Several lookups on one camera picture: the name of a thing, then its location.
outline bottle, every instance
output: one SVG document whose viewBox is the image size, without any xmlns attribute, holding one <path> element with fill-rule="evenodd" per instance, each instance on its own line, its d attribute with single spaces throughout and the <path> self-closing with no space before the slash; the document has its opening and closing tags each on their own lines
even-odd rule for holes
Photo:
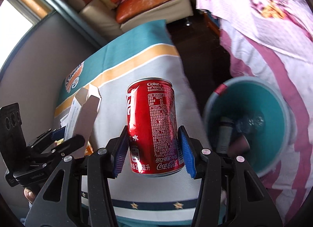
<svg viewBox="0 0 313 227">
<path fill-rule="evenodd" d="M 237 120 L 236 130 L 239 133 L 251 134 L 261 132 L 264 125 L 264 116 L 261 112 L 257 111 L 253 115 L 246 115 Z"/>
<path fill-rule="evenodd" d="M 218 154 L 226 155 L 233 132 L 234 122 L 227 117 L 221 117 L 219 125 L 219 138 L 216 146 Z"/>
</svg>

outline window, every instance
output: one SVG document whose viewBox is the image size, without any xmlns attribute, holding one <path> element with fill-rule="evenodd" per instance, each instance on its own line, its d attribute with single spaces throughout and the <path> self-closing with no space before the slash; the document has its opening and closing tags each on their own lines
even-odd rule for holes
<svg viewBox="0 0 313 227">
<path fill-rule="evenodd" d="M 43 0 L 4 0 L 0 6 L 0 67 L 27 31 L 51 12 Z"/>
<path fill-rule="evenodd" d="M 0 67 L 32 23 L 7 0 L 0 6 Z"/>
</svg>

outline screw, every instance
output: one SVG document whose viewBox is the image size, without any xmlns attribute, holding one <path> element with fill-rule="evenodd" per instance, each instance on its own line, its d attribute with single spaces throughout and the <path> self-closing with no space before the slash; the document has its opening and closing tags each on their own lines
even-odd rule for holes
<svg viewBox="0 0 313 227">
<path fill-rule="evenodd" d="M 236 157 L 236 160 L 237 160 L 238 162 L 244 162 L 244 161 L 245 161 L 245 159 L 244 159 L 242 156 L 237 156 L 237 157 Z"/>
<path fill-rule="evenodd" d="M 211 154 L 211 150 L 209 150 L 208 148 L 204 148 L 201 153 L 203 153 L 204 155 L 209 155 Z"/>
<path fill-rule="evenodd" d="M 72 160 L 72 156 L 66 156 L 64 157 L 64 161 L 68 162 Z"/>
<path fill-rule="evenodd" d="M 98 154 L 99 155 L 104 155 L 104 154 L 106 154 L 107 153 L 107 150 L 105 149 L 105 148 L 100 148 L 99 150 L 98 150 Z"/>
</svg>

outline bin rim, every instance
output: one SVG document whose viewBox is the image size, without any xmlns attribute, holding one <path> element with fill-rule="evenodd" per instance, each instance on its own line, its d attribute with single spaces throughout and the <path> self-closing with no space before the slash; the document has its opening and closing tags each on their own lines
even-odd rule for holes
<svg viewBox="0 0 313 227">
<path fill-rule="evenodd" d="M 225 81 L 224 84 L 225 86 L 229 87 L 233 84 L 237 84 L 239 82 L 253 82 L 255 84 L 261 85 L 264 88 L 266 88 L 277 100 L 278 104 L 280 105 L 282 112 L 283 112 L 283 117 L 285 120 L 285 124 L 284 124 L 284 138 L 283 138 L 283 142 L 282 142 L 282 146 L 280 148 L 280 150 L 277 153 L 277 156 L 275 157 L 275 159 L 262 171 L 260 172 L 256 172 L 256 174 L 258 175 L 258 177 L 262 177 L 266 174 L 268 174 L 271 170 L 274 170 L 276 165 L 278 164 L 278 162 L 281 159 L 281 153 L 286 149 L 287 145 L 289 144 L 289 140 L 290 140 L 290 132 L 291 132 L 291 121 L 290 121 L 290 115 L 289 115 L 289 109 L 287 107 L 287 103 L 284 100 L 283 96 L 281 95 L 281 93 L 271 84 L 269 84 L 268 82 L 257 78 L 257 77 L 251 77 L 251 76 L 240 76 L 240 77 L 235 77 L 235 78 L 231 78 L 227 81 Z M 212 107 L 215 103 L 215 101 L 217 100 L 219 94 L 216 93 L 215 91 L 210 95 L 205 107 L 204 107 L 204 111 L 203 111 L 203 122 L 204 122 L 204 126 L 205 126 L 205 132 L 208 136 L 208 119 L 209 119 L 209 113 L 212 110 Z"/>
</svg>

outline red soda can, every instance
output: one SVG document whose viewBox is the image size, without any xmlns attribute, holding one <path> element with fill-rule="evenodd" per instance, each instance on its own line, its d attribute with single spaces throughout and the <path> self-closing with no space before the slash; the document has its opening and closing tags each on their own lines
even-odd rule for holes
<svg viewBox="0 0 313 227">
<path fill-rule="evenodd" d="M 145 78 L 127 90 L 130 166 L 152 177 L 174 174 L 185 165 L 178 144 L 172 84 Z"/>
</svg>

